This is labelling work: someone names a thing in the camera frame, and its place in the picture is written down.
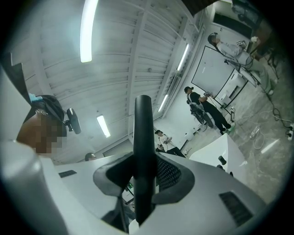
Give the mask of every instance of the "marble floor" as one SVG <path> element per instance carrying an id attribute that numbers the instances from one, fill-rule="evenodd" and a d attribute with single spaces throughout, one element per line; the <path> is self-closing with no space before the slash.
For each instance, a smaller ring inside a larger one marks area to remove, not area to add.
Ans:
<path id="1" fill-rule="evenodd" d="M 274 71 L 261 60 L 267 68 L 274 86 L 274 94 L 271 99 L 283 119 L 294 122 L 293 103 L 293 77 L 290 64 L 280 61 L 277 67 L 277 80 Z M 266 203 L 275 199 L 285 182 L 285 175 L 290 165 L 294 140 L 289 141 L 286 136 L 286 128 L 281 121 L 276 121 L 272 115 L 273 105 L 261 87 L 254 87 L 247 83 L 241 93 L 227 108 L 235 108 L 235 129 L 230 137 L 238 145 L 248 164 L 248 187 L 255 191 Z M 254 140 L 250 139 L 251 132 L 259 125 L 261 134 Z M 195 151 L 205 147 L 220 134 L 214 129 L 207 128 L 205 132 L 197 133 L 192 141 L 189 141 L 185 150 L 190 157 Z M 268 151 L 261 153 L 269 144 L 275 143 Z"/>

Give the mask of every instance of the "man in black shirt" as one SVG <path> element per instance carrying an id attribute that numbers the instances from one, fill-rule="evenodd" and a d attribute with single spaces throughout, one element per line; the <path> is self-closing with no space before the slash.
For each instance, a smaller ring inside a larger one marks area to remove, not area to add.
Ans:
<path id="1" fill-rule="evenodd" d="M 209 112 L 212 118 L 214 119 L 215 125 L 220 130 L 221 134 L 224 134 L 223 131 L 226 130 L 225 128 L 227 128 L 230 131 L 231 125 L 226 121 L 224 116 L 222 116 L 221 112 L 218 111 L 215 106 L 213 106 L 207 101 L 208 96 L 201 97 L 198 93 L 193 92 L 193 87 L 191 88 L 187 86 L 184 89 L 184 91 L 187 94 L 187 103 L 196 103 L 198 105 L 202 104 L 204 111 Z"/>

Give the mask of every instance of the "air vent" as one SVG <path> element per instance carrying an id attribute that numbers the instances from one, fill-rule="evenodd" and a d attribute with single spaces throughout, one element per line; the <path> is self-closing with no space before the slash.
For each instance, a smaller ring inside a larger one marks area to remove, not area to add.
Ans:
<path id="1" fill-rule="evenodd" d="M 226 192 L 219 194 L 219 196 L 227 207 L 237 226 L 242 225 L 252 218 L 253 215 L 251 212 L 234 193 Z"/>

